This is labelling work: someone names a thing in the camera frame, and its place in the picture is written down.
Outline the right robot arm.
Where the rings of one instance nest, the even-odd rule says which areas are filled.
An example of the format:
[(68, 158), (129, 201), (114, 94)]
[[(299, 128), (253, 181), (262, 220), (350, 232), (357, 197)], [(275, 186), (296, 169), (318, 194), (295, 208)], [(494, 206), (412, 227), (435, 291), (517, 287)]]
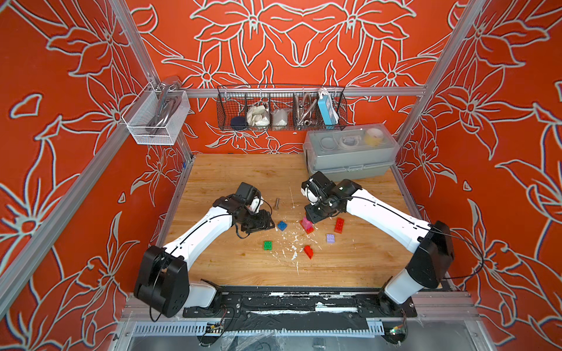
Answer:
[(437, 288), (454, 261), (452, 235), (446, 224), (407, 215), (350, 179), (336, 184), (318, 171), (301, 184), (301, 193), (309, 202), (305, 213), (310, 222), (345, 212), (382, 230), (412, 254), (408, 265), (378, 293), (379, 306), (387, 309), (386, 314), (420, 290)]

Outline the pink lego brick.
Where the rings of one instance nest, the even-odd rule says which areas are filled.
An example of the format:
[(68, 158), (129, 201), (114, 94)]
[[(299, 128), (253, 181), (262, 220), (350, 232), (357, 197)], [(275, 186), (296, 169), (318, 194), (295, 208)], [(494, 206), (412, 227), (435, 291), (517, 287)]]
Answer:
[(304, 217), (304, 218), (301, 220), (301, 226), (303, 226), (304, 229), (311, 228), (311, 227), (312, 227), (312, 223), (311, 223), (306, 217)]

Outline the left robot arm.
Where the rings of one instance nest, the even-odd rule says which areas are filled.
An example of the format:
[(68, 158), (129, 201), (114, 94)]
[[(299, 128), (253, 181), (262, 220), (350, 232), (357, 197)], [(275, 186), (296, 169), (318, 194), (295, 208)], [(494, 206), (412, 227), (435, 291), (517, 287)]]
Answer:
[(265, 203), (260, 195), (250, 200), (221, 197), (180, 237), (162, 247), (149, 247), (141, 260), (134, 297), (165, 317), (186, 308), (214, 305), (219, 288), (209, 282), (191, 282), (190, 270), (205, 249), (229, 229), (250, 235), (274, 228), (272, 207), (264, 209)]

